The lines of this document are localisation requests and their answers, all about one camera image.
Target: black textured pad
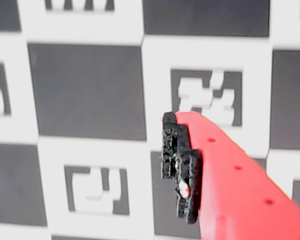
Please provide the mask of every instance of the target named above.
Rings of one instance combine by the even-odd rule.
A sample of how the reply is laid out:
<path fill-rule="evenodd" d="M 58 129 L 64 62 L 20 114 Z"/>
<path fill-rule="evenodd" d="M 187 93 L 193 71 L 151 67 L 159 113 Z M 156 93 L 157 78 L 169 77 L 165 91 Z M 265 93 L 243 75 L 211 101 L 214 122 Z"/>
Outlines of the black textured pad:
<path fill-rule="evenodd" d="M 191 148 L 188 126 L 178 124 L 173 112 L 164 114 L 162 127 L 161 178 L 175 181 L 176 216 L 193 224 L 201 205 L 202 155 Z M 188 198 L 180 194 L 181 179 L 189 186 Z"/>

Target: black square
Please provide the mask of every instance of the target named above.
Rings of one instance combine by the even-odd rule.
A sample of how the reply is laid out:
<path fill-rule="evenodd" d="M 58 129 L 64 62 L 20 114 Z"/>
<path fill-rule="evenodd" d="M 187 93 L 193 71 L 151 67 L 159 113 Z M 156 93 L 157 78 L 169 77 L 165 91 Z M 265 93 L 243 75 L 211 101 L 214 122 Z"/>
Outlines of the black square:
<path fill-rule="evenodd" d="M 17 0 L 0 0 L 0 31 L 20 31 Z"/>
<path fill-rule="evenodd" d="M 146 140 L 141 48 L 30 44 L 40 135 Z"/>
<path fill-rule="evenodd" d="M 0 222 L 47 225 L 37 146 L 0 144 Z"/>
<path fill-rule="evenodd" d="M 146 34 L 269 36 L 269 0 L 143 0 Z"/>
<path fill-rule="evenodd" d="M 300 150 L 300 51 L 273 52 L 270 147 Z"/>

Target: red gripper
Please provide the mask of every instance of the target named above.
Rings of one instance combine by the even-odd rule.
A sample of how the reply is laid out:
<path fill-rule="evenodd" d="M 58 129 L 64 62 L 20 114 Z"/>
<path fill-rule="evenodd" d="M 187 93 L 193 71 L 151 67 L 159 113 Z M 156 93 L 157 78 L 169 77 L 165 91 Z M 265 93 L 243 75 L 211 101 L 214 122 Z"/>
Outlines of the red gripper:
<path fill-rule="evenodd" d="M 201 114 L 175 116 L 188 126 L 191 148 L 203 157 L 201 239 L 300 240 L 299 206 L 253 159 Z"/>

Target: small hole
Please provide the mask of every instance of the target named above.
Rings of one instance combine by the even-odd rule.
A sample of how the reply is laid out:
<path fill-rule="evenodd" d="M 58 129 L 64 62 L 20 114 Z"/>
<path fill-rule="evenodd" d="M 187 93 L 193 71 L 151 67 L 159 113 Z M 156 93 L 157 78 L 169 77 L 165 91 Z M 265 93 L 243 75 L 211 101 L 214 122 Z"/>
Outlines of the small hole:
<path fill-rule="evenodd" d="M 274 201 L 271 200 L 271 199 L 266 199 L 266 200 L 265 200 L 265 204 L 267 204 L 267 205 L 272 205 L 272 204 L 274 204 Z"/>
<path fill-rule="evenodd" d="M 213 137 L 208 138 L 208 142 L 210 142 L 210 143 L 214 143 L 215 141 L 217 141 L 217 139 L 215 139 Z"/>

